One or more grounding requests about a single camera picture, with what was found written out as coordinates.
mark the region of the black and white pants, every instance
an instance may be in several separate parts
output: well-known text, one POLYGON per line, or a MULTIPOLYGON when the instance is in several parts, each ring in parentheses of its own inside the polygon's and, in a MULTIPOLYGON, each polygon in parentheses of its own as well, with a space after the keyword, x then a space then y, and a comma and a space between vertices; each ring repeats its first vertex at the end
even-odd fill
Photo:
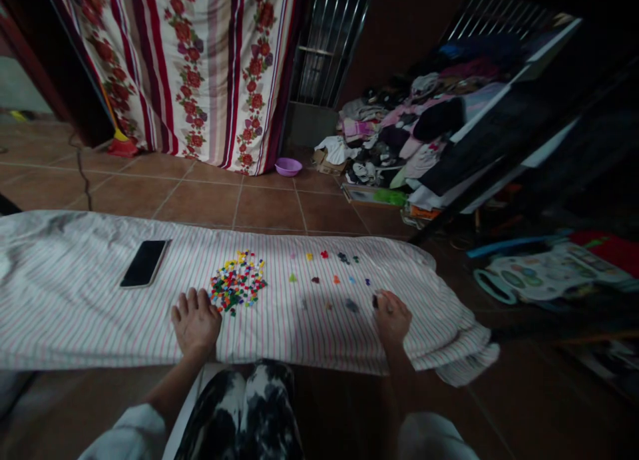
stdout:
POLYGON ((259 361, 246 381, 219 372, 191 412, 176 460, 304 458, 292 393, 293 373, 282 363, 259 361))

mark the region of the tiled floor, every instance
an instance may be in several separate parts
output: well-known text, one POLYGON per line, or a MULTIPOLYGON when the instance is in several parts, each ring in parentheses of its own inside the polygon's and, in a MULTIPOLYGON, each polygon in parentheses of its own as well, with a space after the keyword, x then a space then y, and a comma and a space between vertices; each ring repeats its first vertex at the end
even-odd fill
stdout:
MULTIPOLYGON (((66 132, 1 136, 0 192, 24 210, 84 210, 87 199, 66 132)), ((161 154, 133 160, 83 153, 94 210, 235 229, 298 235, 413 233, 397 212, 349 205, 330 176, 305 170, 283 178, 250 178, 161 154)), ((445 241, 423 246, 437 272, 489 327, 539 317, 486 296, 463 268, 465 257, 445 241)), ((310 459, 392 458, 397 409, 388 379, 296 367, 296 411, 310 459)), ((165 372, 112 369, 46 373, 34 385, 67 389, 34 419, 5 429, 6 458, 71 459, 165 372)), ((415 406, 450 418, 481 459, 619 458, 627 453, 636 415, 614 393, 575 369, 548 345, 503 346, 500 360, 470 386, 455 389, 433 372, 419 374, 415 406)))

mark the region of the hand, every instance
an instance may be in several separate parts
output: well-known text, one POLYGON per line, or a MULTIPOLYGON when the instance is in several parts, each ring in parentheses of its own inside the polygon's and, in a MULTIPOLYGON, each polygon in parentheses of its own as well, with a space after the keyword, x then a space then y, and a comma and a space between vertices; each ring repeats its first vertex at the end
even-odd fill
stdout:
POLYGON ((411 327, 413 314, 393 292, 378 290, 375 321, 377 333, 384 347, 402 346, 411 327))
POLYGON ((191 287, 188 296, 180 294, 178 305, 171 308, 171 320, 184 356, 201 353, 208 357, 220 335, 222 316, 211 305, 206 290, 196 294, 191 287))

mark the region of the smartphone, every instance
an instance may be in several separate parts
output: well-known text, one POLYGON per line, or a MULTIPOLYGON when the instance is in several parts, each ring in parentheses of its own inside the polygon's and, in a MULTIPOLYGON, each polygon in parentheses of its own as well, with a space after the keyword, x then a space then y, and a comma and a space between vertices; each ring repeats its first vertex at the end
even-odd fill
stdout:
POLYGON ((153 283, 170 240, 145 240, 120 283, 122 288, 147 287, 153 283))

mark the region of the floral curtain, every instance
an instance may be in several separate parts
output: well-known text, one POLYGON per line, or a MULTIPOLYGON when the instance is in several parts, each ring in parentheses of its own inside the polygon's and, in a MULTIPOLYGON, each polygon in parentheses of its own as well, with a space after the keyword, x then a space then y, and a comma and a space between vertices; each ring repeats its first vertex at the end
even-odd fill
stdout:
POLYGON ((272 167, 299 0, 56 1, 137 147, 272 167))

